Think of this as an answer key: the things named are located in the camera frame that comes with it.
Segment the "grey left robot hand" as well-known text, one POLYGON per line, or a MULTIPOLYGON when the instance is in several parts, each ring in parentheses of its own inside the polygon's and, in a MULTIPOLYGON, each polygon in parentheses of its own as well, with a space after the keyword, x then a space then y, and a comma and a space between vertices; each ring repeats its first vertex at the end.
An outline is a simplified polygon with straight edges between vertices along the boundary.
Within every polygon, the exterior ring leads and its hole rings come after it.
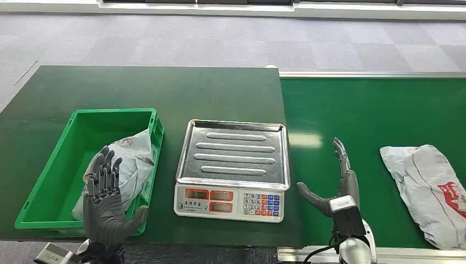
POLYGON ((146 222, 149 212, 149 207, 142 205, 127 219, 118 186, 122 158, 113 162, 114 155, 113 150, 104 146, 91 159, 83 176, 85 234, 91 242, 106 247, 124 243, 146 222))

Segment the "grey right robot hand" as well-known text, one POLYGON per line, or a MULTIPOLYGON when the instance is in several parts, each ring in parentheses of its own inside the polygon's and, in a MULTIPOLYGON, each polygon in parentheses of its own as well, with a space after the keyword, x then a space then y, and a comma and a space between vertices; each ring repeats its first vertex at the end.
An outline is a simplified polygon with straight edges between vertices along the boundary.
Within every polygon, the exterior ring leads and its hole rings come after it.
POLYGON ((303 182, 297 182, 298 191, 300 195, 307 200, 311 205, 313 205, 319 212, 321 212, 326 217, 332 217, 332 210, 330 207, 330 200, 343 197, 351 196, 356 206, 360 208, 360 199, 359 199, 359 186, 357 175, 355 171, 352 170, 350 165, 350 159, 348 157, 347 151, 344 144, 337 137, 334 137, 332 142, 335 148, 335 155, 339 160, 340 168, 340 181, 338 193, 334 197, 322 198, 319 195, 311 192, 308 187, 303 182))

